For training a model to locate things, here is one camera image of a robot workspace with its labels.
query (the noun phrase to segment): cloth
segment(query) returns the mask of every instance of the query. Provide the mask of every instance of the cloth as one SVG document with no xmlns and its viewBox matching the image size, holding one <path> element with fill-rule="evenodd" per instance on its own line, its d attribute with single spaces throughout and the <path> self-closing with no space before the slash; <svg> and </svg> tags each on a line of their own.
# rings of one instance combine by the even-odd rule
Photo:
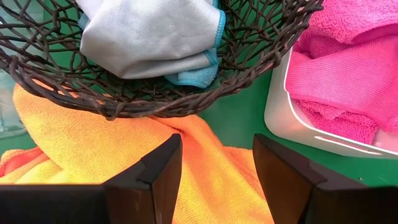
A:
<svg viewBox="0 0 398 224">
<path fill-rule="evenodd" d="M 213 6 L 218 6 L 218 0 L 207 0 L 208 2 L 213 1 Z M 221 18 L 223 21 L 220 24 L 225 24 L 225 17 Z M 199 68 L 195 70 L 190 70 L 186 72 L 180 72 L 177 74 L 166 75 L 165 78 L 173 83 L 174 85 L 191 85 L 199 88 L 206 88 L 215 79 L 218 72 L 218 59 L 217 59 L 217 49 L 213 48 L 205 52 L 207 59 L 210 62 L 210 66 L 206 68 Z"/>
<path fill-rule="evenodd" d="M 210 1 L 78 0 L 89 18 L 80 51 L 125 79 L 213 66 L 204 52 L 219 46 L 225 13 Z"/>
<path fill-rule="evenodd" d="M 19 86 L 14 101 L 40 148 L 32 150 L 28 163 L 14 156 L 22 151 L 6 153 L 0 170 L 7 172 L 0 183 L 102 183 L 171 134 L 180 133 L 183 164 L 174 223 L 273 223 L 252 152 L 224 147 L 197 116 L 107 121 L 93 113 L 62 108 Z"/>
<path fill-rule="evenodd" d="M 323 5 L 294 46 L 290 97 L 316 128 L 333 134 L 372 144 L 375 129 L 398 133 L 398 29 L 390 30 L 398 28 L 398 0 Z"/>
</svg>

